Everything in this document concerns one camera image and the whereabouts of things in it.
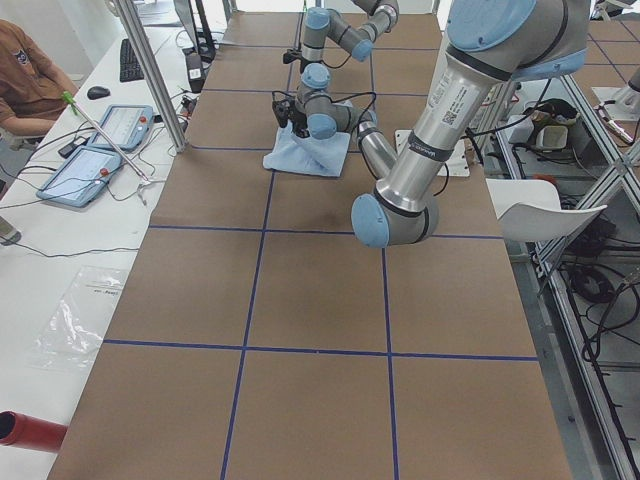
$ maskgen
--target brown shirt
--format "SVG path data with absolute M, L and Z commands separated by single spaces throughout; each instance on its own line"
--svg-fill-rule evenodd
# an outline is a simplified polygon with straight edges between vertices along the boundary
M 46 77 L 51 60 L 20 27 L 0 20 L 0 122 L 10 117 L 56 120 L 63 89 Z

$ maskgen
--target table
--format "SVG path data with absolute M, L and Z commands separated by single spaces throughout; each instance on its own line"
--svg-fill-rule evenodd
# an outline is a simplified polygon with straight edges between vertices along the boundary
M 381 251 L 350 227 L 357 153 L 340 179 L 262 168 L 298 19 L 231 19 L 49 479 L 571 478 L 482 170 Z M 403 16 L 331 92 L 378 92 L 390 138 L 439 39 Z
M 175 38 L 180 29 L 148 28 L 150 44 L 163 72 L 170 95 L 188 88 L 184 59 Z M 76 96 L 93 118 L 100 119 L 106 108 L 115 103 L 154 105 L 144 81 L 120 84 L 118 38 Z M 93 85 L 103 85 L 111 96 L 90 101 L 86 91 Z M 45 138 L 53 139 L 76 130 L 81 117 L 65 111 Z M 29 165 L 57 167 L 62 159 L 56 151 L 66 140 L 45 147 Z M 173 154 L 166 131 L 149 145 L 143 158 L 149 165 L 140 166 L 155 179 L 168 175 Z M 51 172 L 27 170 L 21 179 L 39 186 Z M 118 197 L 135 192 L 138 178 L 125 167 L 111 181 L 110 188 Z M 157 183 L 144 190 L 147 205 L 136 197 L 116 202 L 104 192 L 92 204 L 71 210 L 37 203 L 2 209 L 1 214 L 22 231 L 25 245 L 47 253 L 77 252 L 93 248 L 138 248 L 144 237 L 153 210 L 162 191 Z M 0 202 L 0 207 L 36 200 L 32 187 L 16 181 Z M 0 405 L 3 410 L 15 410 L 50 421 L 68 424 L 84 388 L 88 372 L 62 372 L 33 368 L 28 350 L 55 311 L 58 300 L 69 287 L 83 265 L 129 270 L 135 252 L 113 252 L 75 258 L 46 259 L 18 247 L 0 248 L 0 290 L 2 291 L 2 338 L 0 339 Z M 5 447 L 0 449 L 0 476 L 12 479 L 45 478 L 55 455 Z

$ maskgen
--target red cylinder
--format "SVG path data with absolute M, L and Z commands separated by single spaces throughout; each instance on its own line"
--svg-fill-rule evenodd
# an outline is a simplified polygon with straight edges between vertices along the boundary
M 58 453 L 67 427 L 22 413 L 0 413 L 0 445 Z

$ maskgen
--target person's arm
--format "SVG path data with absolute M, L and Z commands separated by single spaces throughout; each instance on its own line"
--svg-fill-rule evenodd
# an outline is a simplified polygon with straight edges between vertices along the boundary
M 71 95 L 75 95 L 78 92 L 78 87 L 71 81 L 64 71 L 56 64 L 51 63 L 49 67 L 42 71 L 47 77 L 56 82 L 63 90 L 68 91 Z
M 55 121 L 42 118 L 9 117 L 0 122 L 0 127 L 19 137 L 44 137 Z

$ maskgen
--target blue tablet device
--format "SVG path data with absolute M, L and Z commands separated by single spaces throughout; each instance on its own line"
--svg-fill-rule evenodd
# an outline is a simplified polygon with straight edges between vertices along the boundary
M 40 187 L 36 196 L 70 207 L 84 207 L 104 189 L 122 165 L 115 152 L 80 147 Z
M 138 147 L 152 125 L 153 107 L 149 105 L 111 105 L 100 120 L 100 127 L 125 152 Z M 112 150 L 111 145 L 97 132 L 87 145 Z

